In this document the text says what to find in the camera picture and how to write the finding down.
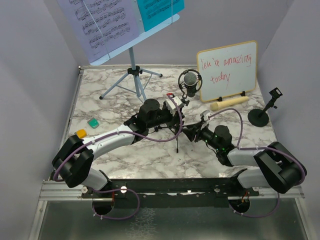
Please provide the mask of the black studio microphone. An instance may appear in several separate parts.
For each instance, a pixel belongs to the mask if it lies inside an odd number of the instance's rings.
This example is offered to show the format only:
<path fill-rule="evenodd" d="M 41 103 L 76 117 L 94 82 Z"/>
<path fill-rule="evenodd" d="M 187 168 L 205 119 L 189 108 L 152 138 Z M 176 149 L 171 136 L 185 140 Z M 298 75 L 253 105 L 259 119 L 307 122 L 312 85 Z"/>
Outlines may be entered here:
<path fill-rule="evenodd" d="M 184 106 L 188 106 L 190 101 L 187 98 L 193 98 L 200 91 L 203 79 L 200 73 L 195 69 L 187 69 L 178 77 L 178 87 L 182 92 L 181 101 Z"/>

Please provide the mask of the lilac sheet music page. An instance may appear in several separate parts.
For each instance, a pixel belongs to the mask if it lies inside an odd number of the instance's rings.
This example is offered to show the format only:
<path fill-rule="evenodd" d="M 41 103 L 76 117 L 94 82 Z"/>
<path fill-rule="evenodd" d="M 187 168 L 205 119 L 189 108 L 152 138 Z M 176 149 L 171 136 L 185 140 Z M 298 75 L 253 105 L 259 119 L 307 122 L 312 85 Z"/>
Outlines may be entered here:
<path fill-rule="evenodd" d="M 140 33 L 131 0 L 59 0 L 90 63 Z"/>

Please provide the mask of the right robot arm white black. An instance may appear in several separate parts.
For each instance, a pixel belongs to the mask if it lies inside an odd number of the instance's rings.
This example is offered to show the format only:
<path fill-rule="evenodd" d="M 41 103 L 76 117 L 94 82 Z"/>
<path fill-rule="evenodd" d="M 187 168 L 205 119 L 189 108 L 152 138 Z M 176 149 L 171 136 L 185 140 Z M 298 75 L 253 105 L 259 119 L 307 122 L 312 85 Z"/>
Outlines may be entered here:
<path fill-rule="evenodd" d="M 266 147 L 240 148 L 232 144 L 227 126 L 219 125 L 211 131 L 201 122 L 183 127 L 182 132 L 191 142 L 203 141 L 212 147 L 224 166 L 254 167 L 237 173 L 236 179 L 230 182 L 229 189 L 236 196 L 253 187 L 272 188 L 285 194 L 301 184 L 307 175 L 306 168 L 278 141 Z"/>

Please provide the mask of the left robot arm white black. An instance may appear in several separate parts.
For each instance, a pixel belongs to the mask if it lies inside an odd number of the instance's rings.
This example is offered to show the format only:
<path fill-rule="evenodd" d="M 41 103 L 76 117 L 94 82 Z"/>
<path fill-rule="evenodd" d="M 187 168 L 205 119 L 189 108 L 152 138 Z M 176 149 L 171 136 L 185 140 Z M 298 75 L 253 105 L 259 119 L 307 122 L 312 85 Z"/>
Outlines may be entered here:
<path fill-rule="evenodd" d="M 70 136 L 52 160 L 53 180 L 65 182 L 69 188 L 83 185 L 93 189 L 97 196 L 106 197 L 111 190 L 110 179 L 103 171 L 92 168 L 93 161 L 117 148 L 149 140 L 149 130 L 160 125 L 174 128 L 177 137 L 183 127 L 183 106 L 184 103 L 173 95 L 169 95 L 163 105 L 150 98 L 138 113 L 112 131 L 83 139 L 76 134 Z"/>

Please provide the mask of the black round-base mic stand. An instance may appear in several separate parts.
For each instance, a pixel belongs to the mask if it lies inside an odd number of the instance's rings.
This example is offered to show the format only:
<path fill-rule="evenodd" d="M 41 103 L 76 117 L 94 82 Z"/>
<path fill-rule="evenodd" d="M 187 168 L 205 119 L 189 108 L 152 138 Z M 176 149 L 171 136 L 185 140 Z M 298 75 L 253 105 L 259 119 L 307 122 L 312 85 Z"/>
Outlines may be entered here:
<path fill-rule="evenodd" d="M 255 127 L 262 128 L 269 123 L 269 116 L 267 114 L 267 110 L 270 108 L 277 109 L 278 107 L 275 106 L 275 102 L 278 98 L 280 98 L 283 95 L 277 87 L 272 89 L 269 92 L 269 94 L 271 95 L 271 99 L 266 104 L 264 109 L 252 109 L 247 115 L 249 122 Z"/>

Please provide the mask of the light blue music stand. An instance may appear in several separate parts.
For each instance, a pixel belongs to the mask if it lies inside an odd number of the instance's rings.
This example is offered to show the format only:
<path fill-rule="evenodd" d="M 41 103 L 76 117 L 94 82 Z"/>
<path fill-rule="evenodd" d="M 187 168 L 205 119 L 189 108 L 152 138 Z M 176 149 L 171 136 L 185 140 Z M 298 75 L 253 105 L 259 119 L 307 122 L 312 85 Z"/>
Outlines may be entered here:
<path fill-rule="evenodd" d="M 168 19 L 162 21 L 161 23 L 159 23 L 158 25 L 156 25 L 155 27 L 151 28 L 148 31 L 144 31 L 144 26 L 143 26 L 141 19 L 134 20 L 134 23 L 136 24 L 137 32 L 139 34 L 135 39 L 129 41 L 128 43 L 120 46 L 119 48 L 117 48 L 111 52 L 108 51 L 106 55 L 104 55 L 101 58 L 90 63 L 90 65 L 92 65 L 92 66 L 99 66 L 99 65 L 111 60 L 113 57 L 116 57 L 117 55 L 123 53 L 126 50 L 128 50 L 128 52 L 129 52 L 131 67 L 129 67 L 127 69 L 126 73 L 119 80 L 117 80 L 110 88 L 108 88 L 108 90 L 106 90 L 106 92 L 104 92 L 101 96 L 99 96 L 99 99 L 102 100 L 108 93 L 110 93 L 116 87 L 122 88 L 126 91 L 129 91 L 131 93 L 136 94 L 136 97 L 141 102 L 144 102 L 147 99 L 146 94 L 145 94 L 145 88 L 147 87 L 147 84 L 142 85 L 140 75 L 142 73 L 148 73 L 148 74 L 150 74 L 150 76 L 155 75 L 155 76 L 158 76 L 161 78 L 163 76 L 163 74 L 158 73 L 158 72 L 154 72 L 154 71 L 150 71 L 150 70 L 141 68 L 140 66 L 136 65 L 133 46 L 135 46 L 138 43 L 142 42 L 143 40 L 149 38 L 150 36 L 158 33 L 159 31 L 163 30 L 164 28 L 172 25 L 174 22 L 179 20 L 179 18 L 180 18 L 179 14 L 174 14 L 171 17 L 169 17 Z M 129 75 L 131 75 L 133 77 L 135 90 L 130 90 L 128 88 L 120 86 L 120 83 Z"/>

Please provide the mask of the cream toy microphone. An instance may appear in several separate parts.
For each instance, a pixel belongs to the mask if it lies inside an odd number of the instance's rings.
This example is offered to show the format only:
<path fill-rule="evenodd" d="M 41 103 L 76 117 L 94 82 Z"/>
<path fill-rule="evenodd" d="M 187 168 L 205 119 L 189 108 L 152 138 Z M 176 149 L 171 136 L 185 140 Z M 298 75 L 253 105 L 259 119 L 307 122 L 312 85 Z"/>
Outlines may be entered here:
<path fill-rule="evenodd" d="M 226 107 L 234 106 L 237 104 L 241 104 L 244 102 L 247 102 L 249 100 L 248 96 L 241 96 L 237 98 L 232 98 L 229 100 L 223 100 L 223 101 L 216 101 L 210 104 L 210 110 L 211 111 L 218 111 Z"/>

